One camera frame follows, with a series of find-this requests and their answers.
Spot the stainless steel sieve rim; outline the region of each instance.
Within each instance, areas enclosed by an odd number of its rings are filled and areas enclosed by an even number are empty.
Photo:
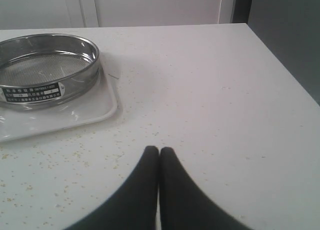
[[[94,44],[92,41],[84,38],[84,37],[81,37],[81,36],[77,36],[77,35],[72,35],[72,34],[64,34],[64,33],[40,33],[40,34],[31,34],[31,35],[25,35],[25,36],[19,36],[19,37],[15,37],[15,38],[10,38],[10,39],[7,39],[7,40],[4,40],[4,41],[1,41],[0,42],[0,45],[2,44],[5,44],[5,43],[9,43],[11,41],[15,41],[15,40],[21,40],[21,39],[28,39],[28,38],[35,38],[35,37],[43,37],[43,36],[50,36],[50,37],[68,37],[68,38],[74,38],[74,39],[78,39],[78,40],[81,40],[81,41],[84,41],[86,43],[88,43],[89,45],[91,45],[94,50],[95,50],[95,59],[93,59],[92,62],[89,63],[88,66],[85,66],[84,68],[82,68],[81,70],[71,74],[71,75],[68,75],[68,76],[64,76],[64,77],[61,77],[59,79],[56,79],[56,80],[52,80],[52,81],[46,81],[46,82],[42,82],[42,83],[35,83],[35,84],[28,84],[28,85],[5,85],[5,84],[0,84],[0,88],[29,88],[29,87],[41,87],[43,86],[44,84],[46,85],[50,85],[50,84],[54,84],[54,83],[57,83],[57,82],[60,82],[60,81],[63,81],[65,79],[69,79],[69,78],[72,78],[78,74],[81,74],[85,71],[87,71],[89,68],[91,68],[96,62],[99,61],[99,56],[100,56],[100,51],[99,51],[99,48],[97,47],[96,44]]]

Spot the black label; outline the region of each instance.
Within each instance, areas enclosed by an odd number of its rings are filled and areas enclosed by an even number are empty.
[[[2,91],[10,103],[38,102],[61,96],[58,83],[28,88],[2,88]]]

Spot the white table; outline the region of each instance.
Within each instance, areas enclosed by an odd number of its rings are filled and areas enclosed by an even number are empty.
[[[256,230],[319,229],[320,108],[247,25],[3,30],[0,40],[37,33],[95,42],[119,78],[119,111],[2,143],[0,229],[73,224],[146,145],[173,147],[199,187]]]

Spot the sieve label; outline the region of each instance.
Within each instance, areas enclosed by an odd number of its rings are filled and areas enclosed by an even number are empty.
[[[60,98],[65,86],[60,83],[28,88],[2,88],[3,100],[9,103],[30,103]]]

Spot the sieve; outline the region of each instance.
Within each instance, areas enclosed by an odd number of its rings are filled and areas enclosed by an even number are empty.
[[[99,49],[68,34],[35,34],[0,42],[0,107],[34,110],[66,103],[97,81]]]

